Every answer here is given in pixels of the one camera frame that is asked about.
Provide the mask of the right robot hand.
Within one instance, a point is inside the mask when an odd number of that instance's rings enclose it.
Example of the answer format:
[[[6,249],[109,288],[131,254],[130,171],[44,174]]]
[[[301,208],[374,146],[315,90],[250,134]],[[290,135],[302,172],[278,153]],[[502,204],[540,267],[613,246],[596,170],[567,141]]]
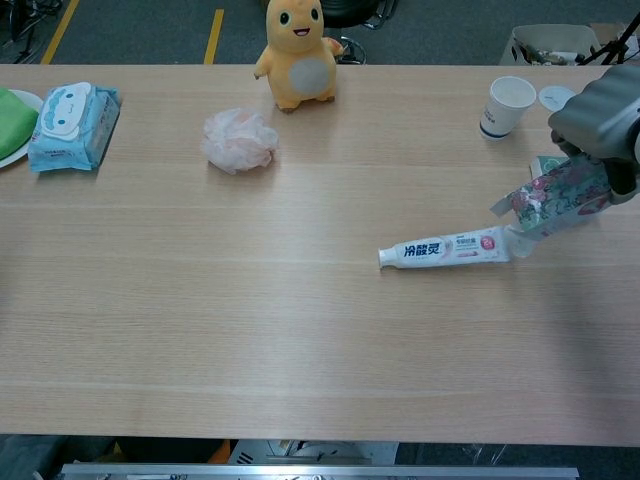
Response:
[[[604,164],[611,203],[639,192],[639,67],[616,65],[553,113],[551,139],[564,153]]]

